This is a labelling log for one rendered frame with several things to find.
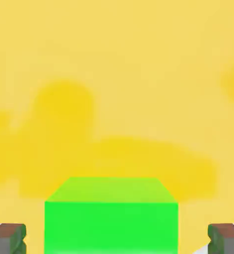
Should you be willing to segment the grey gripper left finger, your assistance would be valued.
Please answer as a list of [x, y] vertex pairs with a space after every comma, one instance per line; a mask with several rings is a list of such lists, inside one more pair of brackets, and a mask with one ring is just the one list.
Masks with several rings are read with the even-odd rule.
[[0, 223], [0, 254], [26, 254], [25, 224]]

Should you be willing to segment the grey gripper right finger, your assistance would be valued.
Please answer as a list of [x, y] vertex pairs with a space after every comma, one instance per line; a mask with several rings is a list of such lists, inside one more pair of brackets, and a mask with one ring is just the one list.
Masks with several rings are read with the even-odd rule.
[[234, 223], [208, 225], [208, 254], [234, 254]]

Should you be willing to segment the small green cube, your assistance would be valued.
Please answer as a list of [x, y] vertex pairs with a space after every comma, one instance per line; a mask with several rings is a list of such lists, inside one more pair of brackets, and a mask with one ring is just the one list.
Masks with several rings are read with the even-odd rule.
[[44, 254], [178, 254], [178, 203], [155, 178], [70, 178], [45, 201]]

